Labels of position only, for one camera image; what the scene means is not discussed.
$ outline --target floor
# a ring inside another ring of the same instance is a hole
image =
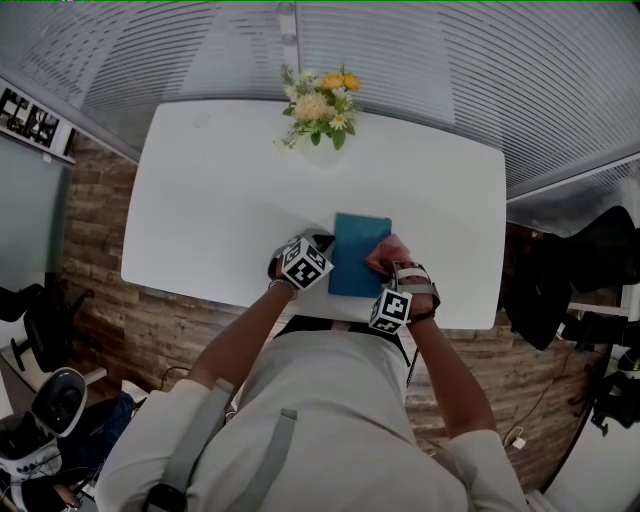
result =
[[[84,350],[83,365],[108,370],[107,379],[93,385],[97,396],[112,394],[122,379],[159,389],[168,368],[190,366],[242,309],[123,282],[122,245],[136,166],[84,137],[76,140],[73,156],[76,166],[68,199],[64,270],[59,277],[68,282],[69,301],[87,288],[94,290],[95,298],[85,302],[77,325],[104,347],[102,353]],[[531,231],[508,226],[507,252],[531,240]],[[281,319],[273,332],[285,322],[286,318]],[[516,424],[524,427],[526,446],[507,452],[524,489],[541,488],[580,424],[574,416],[579,407],[570,407],[567,400],[587,386],[585,364],[602,356],[572,352],[572,345],[559,339],[537,352],[511,333],[502,312],[491,330],[449,330],[446,335],[485,389],[501,435]],[[404,337],[403,343],[413,354],[410,338]],[[183,374],[183,370],[171,370],[164,390]],[[534,412],[522,421],[550,384]],[[430,441],[445,439],[423,364],[414,373],[406,408],[425,451]]]

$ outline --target flower vase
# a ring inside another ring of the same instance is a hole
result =
[[[334,167],[349,151],[351,147],[352,136],[347,134],[343,146],[336,150],[333,147],[333,141],[322,134],[320,143],[317,146],[311,142],[311,137],[301,137],[296,144],[296,148],[300,151],[300,154],[314,167],[320,169],[331,169]]]

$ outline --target blue notebook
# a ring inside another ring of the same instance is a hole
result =
[[[391,234],[391,219],[336,215],[336,245],[329,274],[329,294],[376,298],[380,275],[364,259]]]

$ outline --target white shirt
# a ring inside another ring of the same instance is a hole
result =
[[[498,434],[445,447],[458,477],[416,445],[404,410],[406,365],[376,336],[294,332],[269,343],[238,414],[204,449],[189,511],[224,511],[260,465],[282,408],[298,416],[284,466],[260,510],[526,511]],[[193,381],[154,391],[113,448],[98,481],[101,512],[140,510],[210,391]]]

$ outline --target white table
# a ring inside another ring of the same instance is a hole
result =
[[[500,151],[425,126],[361,114],[335,166],[283,156],[286,105],[197,101],[158,107],[131,198],[126,281],[249,306],[266,289],[272,251],[336,212],[390,217],[442,297],[438,324],[494,322],[505,233]],[[327,294],[329,279],[290,310],[368,319],[373,300]]]

